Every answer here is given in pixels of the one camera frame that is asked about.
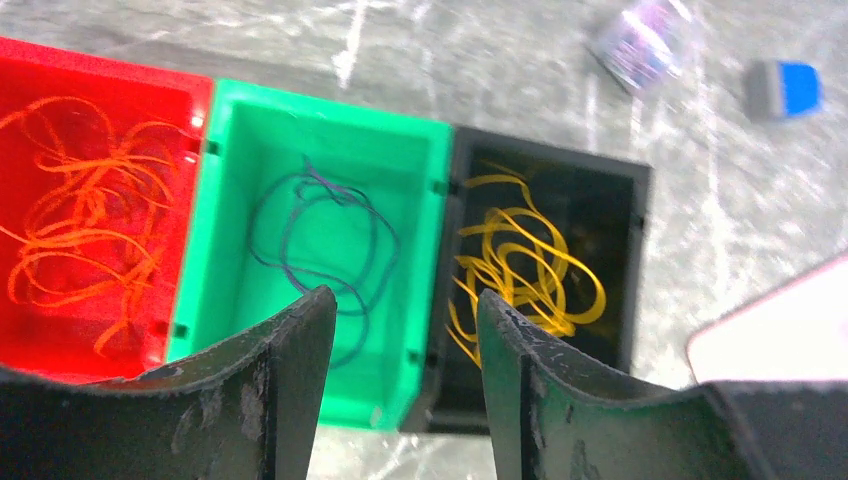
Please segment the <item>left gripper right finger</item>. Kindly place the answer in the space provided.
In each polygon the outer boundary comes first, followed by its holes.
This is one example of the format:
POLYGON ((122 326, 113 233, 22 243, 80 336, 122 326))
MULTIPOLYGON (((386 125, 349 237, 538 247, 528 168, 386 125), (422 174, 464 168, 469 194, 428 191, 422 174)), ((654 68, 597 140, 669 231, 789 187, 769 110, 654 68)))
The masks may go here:
POLYGON ((720 381, 672 390, 611 368, 492 291, 478 302, 501 479, 843 479, 847 385, 720 381))

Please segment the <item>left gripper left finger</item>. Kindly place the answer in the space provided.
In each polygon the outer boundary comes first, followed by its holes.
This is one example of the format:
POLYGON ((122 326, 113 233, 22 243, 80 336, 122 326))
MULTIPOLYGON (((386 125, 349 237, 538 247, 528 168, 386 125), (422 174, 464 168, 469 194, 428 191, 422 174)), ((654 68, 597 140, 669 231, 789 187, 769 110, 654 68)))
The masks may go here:
POLYGON ((1 371, 5 479, 303 479, 335 333, 318 287, 139 377, 87 385, 1 371))

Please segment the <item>black plastic bin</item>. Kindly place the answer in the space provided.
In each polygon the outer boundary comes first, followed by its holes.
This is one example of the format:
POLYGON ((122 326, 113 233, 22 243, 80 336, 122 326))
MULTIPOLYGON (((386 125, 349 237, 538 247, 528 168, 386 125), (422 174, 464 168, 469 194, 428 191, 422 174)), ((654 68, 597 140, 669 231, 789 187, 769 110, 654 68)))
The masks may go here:
POLYGON ((484 435, 485 291, 629 370, 652 169, 466 126, 450 159, 423 377, 400 428, 484 435))

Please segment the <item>green plastic bin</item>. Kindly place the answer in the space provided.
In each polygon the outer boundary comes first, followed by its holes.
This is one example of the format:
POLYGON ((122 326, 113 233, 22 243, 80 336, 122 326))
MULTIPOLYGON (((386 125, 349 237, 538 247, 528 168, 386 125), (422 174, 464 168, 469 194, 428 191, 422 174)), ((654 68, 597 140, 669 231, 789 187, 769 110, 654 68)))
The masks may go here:
POLYGON ((444 122, 219 80, 167 359, 326 285, 321 422, 399 429, 423 376, 452 140, 444 122))

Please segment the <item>pink clipboard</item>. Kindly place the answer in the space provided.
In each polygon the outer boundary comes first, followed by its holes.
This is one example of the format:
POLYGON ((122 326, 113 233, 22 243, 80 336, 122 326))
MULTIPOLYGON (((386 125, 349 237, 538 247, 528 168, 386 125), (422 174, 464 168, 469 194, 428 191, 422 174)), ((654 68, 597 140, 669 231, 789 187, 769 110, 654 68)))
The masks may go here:
POLYGON ((725 314, 686 353, 698 383, 845 381, 847 253, 725 314))

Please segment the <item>red plastic bin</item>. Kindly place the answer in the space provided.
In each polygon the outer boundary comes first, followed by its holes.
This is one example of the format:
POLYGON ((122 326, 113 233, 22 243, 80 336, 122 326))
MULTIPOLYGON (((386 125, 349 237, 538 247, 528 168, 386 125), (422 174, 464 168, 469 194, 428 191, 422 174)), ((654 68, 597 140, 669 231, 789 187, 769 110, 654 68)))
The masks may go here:
POLYGON ((1 363, 55 381, 166 358, 207 76, 1 42, 1 363))

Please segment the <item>blue block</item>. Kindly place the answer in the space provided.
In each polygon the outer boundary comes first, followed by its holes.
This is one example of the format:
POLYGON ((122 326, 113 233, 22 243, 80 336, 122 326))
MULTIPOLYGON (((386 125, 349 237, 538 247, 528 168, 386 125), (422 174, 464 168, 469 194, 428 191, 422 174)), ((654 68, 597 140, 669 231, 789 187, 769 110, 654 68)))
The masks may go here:
POLYGON ((755 121, 782 121, 821 107, 818 70, 804 62, 756 60, 743 77, 744 111, 755 121))

